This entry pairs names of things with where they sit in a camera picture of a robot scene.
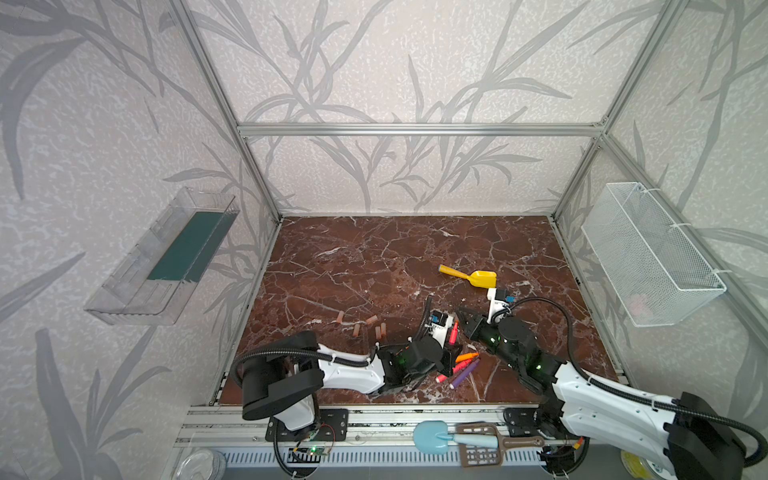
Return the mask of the red pink marker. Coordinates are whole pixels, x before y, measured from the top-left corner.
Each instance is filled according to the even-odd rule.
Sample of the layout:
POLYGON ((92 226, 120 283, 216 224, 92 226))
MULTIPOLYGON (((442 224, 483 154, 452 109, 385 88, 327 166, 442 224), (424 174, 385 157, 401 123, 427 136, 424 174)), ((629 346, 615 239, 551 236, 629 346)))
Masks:
POLYGON ((452 328, 451 328, 450 336, 449 336, 449 344, 450 345, 455 345, 456 344, 457 338, 458 338, 458 334, 459 334, 459 330, 460 330, 459 323, 457 321, 454 321, 453 324, 452 324, 452 328))

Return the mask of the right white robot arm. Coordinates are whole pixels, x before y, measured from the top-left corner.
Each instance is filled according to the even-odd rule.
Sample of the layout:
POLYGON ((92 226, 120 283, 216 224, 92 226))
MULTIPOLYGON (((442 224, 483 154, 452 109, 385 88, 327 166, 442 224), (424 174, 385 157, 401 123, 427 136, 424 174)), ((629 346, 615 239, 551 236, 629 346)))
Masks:
POLYGON ((611 444, 677 479, 739 479, 767 457, 758 430, 722 417, 702 398, 654 395, 542 350, 528 325, 502 309, 492 316, 460 307, 463 333, 511 368, 541 399, 540 430, 611 444))

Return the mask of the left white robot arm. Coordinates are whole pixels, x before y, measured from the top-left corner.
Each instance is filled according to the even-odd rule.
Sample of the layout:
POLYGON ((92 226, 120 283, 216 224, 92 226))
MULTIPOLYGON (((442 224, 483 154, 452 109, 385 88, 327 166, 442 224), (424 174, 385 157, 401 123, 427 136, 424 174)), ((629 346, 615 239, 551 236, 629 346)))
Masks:
POLYGON ((242 419, 269 421, 269 440, 299 440, 322 429, 342 440, 341 416, 321 419, 318 391, 349 390, 369 397, 400 393, 433 372, 451 374, 460 352, 449 334, 429 333, 352 354, 322 345, 314 332, 305 331, 240 355, 229 378, 241 390, 242 419))

